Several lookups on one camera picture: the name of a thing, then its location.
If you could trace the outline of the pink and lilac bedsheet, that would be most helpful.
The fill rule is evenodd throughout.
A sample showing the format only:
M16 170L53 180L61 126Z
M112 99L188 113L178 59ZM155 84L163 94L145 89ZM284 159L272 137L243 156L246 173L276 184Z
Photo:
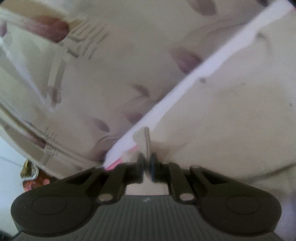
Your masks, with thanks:
M236 52L250 45L259 30L281 19L295 9L294 1L274 1L256 18L250 21L242 30L237 32L218 51L210 56L202 65L197 67L186 76L170 93L168 93L158 104L156 104L135 126L133 126L106 154L103 164L108 168L121 158L125 151L135 147L133 134L142 127L147 127L151 131L155 129L158 122L167 111L176 104L179 99L195 84L201 77L209 77L216 72L225 61Z

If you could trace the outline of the beige leaf-patterned curtain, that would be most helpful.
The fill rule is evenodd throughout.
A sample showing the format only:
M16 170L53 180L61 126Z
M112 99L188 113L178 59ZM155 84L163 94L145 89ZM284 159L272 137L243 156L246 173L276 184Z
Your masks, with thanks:
M1 136L64 178L111 147L269 1L1 1Z

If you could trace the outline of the cream white small garment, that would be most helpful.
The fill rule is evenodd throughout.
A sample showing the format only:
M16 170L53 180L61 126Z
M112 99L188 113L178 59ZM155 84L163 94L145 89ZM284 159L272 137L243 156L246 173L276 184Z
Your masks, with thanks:
M295 12L261 29L133 139L161 161L295 194Z

